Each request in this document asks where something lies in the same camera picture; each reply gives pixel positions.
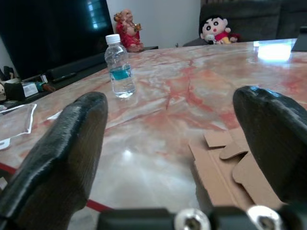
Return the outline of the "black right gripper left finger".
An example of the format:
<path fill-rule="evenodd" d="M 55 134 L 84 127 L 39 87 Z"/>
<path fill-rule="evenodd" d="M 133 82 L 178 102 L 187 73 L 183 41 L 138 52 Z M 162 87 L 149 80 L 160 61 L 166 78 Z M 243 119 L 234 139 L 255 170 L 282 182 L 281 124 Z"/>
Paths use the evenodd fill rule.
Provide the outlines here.
<path fill-rule="evenodd" d="M 89 92 L 64 108 L 0 195 L 3 230 L 65 230 L 89 199 L 108 117 Z"/>

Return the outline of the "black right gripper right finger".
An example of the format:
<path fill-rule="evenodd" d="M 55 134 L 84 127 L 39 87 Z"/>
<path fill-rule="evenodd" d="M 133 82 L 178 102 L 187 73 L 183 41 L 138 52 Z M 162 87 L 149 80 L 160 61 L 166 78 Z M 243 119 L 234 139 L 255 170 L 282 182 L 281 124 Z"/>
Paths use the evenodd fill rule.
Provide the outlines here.
<path fill-rule="evenodd" d="M 257 165 L 285 203 L 307 200 L 307 111 L 255 86 L 235 90 L 233 107 Z"/>

